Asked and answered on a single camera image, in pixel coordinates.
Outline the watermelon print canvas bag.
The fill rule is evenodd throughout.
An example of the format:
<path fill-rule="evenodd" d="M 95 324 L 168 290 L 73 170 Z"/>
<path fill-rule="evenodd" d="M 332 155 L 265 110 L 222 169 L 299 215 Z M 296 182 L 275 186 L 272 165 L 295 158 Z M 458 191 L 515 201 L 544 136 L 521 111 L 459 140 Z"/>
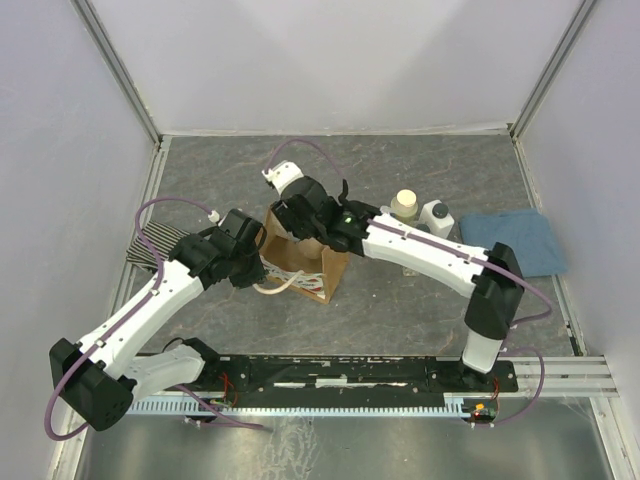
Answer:
<path fill-rule="evenodd" d="M 284 230 L 270 210 L 266 213 L 264 226 L 267 237 L 260 255 L 267 278 L 285 284 L 299 273 L 289 288 L 319 303 L 328 304 L 346 270 L 349 256 L 324 246 L 319 259 L 305 258 L 297 248 L 299 240 Z"/>

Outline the white square bottle dark cap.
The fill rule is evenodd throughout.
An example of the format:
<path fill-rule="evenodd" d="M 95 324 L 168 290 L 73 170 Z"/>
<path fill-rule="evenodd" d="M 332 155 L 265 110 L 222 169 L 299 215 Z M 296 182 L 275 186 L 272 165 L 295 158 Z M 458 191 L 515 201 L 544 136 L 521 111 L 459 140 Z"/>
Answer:
<path fill-rule="evenodd" d="M 447 239 L 455 225 L 455 220 L 445 203 L 433 200 L 423 205 L 418 224 L 425 225 L 432 235 Z"/>

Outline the pink beige bottle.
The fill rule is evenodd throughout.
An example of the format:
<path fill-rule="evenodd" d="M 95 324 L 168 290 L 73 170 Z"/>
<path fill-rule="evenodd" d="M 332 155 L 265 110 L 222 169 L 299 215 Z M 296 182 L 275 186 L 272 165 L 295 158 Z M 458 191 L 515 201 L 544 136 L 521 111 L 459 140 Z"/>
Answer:
<path fill-rule="evenodd" d="M 299 241 L 297 248 L 305 258 L 316 260 L 321 257 L 324 245 L 316 239 L 309 238 Z"/>

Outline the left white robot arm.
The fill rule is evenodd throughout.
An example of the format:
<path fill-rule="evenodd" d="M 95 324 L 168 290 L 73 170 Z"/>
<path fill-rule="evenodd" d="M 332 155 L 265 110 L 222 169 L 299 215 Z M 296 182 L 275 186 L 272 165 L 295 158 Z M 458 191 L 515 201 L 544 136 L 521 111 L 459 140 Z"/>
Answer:
<path fill-rule="evenodd" d="M 116 314 L 77 342 L 65 338 L 49 351 L 54 392 L 45 411 L 50 417 L 57 399 L 96 431 L 115 425 L 137 400 L 167 388 L 215 387 L 222 377 L 220 356 L 197 338 L 152 356 L 138 353 L 182 307 L 209 287 L 228 280 L 236 288 L 262 281 L 259 255 L 263 226 L 243 220 L 212 228 L 203 237 L 181 238 L 152 279 Z"/>

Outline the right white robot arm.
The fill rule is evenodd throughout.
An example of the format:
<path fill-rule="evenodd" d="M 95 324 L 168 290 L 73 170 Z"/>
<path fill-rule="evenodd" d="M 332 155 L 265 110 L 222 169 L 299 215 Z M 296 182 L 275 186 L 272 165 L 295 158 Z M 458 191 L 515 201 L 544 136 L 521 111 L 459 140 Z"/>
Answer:
<path fill-rule="evenodd" d="M 271 212 L 296 239 L 315 239 L 339 253 L 406 267 L 468 299 L 468 336 L 457 376 L 472 391 L 493 380 L 494 363 L 524 293 L 510 247 L 497 243 L 486 250 L 439 238 L 345 194 L 333 198 L 302 173 L 269 170 L 264 177 L 279 195 Z"/>

